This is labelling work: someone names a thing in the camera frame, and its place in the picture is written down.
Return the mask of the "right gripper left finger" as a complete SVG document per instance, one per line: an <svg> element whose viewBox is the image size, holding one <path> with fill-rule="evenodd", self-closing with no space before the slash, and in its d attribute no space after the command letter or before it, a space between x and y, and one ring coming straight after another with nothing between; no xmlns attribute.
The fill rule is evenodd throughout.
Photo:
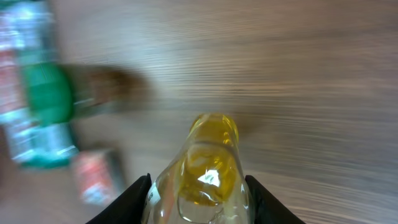
<svg viewBox="0 0 398 224"><path fill-rule="evenodd" d="M151 185L150 174L139 177L115 201L86 224L140 224Z"/></svg>

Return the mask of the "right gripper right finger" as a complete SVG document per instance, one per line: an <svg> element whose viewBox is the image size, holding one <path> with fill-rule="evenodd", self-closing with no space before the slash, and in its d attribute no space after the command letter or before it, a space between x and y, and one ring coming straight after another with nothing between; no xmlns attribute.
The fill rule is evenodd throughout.
<svg viewBox="0 0 398 224"><path fill-rule="evenodd" d="M247 175L245 181L254 200L255 224L305 224L255 177Z"/></svg>

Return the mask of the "sponge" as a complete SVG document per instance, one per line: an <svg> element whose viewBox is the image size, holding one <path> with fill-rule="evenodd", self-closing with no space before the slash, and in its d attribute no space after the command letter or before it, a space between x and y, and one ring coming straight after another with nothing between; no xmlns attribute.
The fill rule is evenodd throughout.
<svg viewBox="0 0 398 224"><path fill-rule="evenodd" d="M73 158L72 168L84 203L106 207L124 192L125 180L115 151L81 151Z"/></svg>

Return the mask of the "yellow dish soap bottle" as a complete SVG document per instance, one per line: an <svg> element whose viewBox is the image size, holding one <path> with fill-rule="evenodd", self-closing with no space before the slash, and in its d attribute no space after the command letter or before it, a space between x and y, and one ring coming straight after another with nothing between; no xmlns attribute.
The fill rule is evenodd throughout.
<svg viewBox="0 0 398 224"><path fill-rule="evenodd" d="M199 115L180 152L150 187L141 223L253 224L238 142L232 118Z"/></svg>

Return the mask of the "green sponge pack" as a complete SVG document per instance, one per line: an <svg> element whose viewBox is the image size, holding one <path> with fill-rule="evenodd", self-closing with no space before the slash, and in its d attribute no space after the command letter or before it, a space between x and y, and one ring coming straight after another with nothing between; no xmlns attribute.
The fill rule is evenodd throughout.
<svg viewBox="0 0 398 224"><path fill-rule="evenodd" d="M47 1L1 1L1 126L11 159L22 167L63 167L78 153L54 24Z"/></svg>

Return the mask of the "green lid jar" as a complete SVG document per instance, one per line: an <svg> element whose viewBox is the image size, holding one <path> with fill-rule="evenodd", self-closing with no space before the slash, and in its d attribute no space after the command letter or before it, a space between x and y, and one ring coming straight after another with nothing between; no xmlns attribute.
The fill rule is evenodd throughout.
<svg viewBox="0 0 398 224"><path fill-rule="evenodd" d="M128 77L106 66L40 62L22 67L27 102L41 125L117 110Z"/></svg>

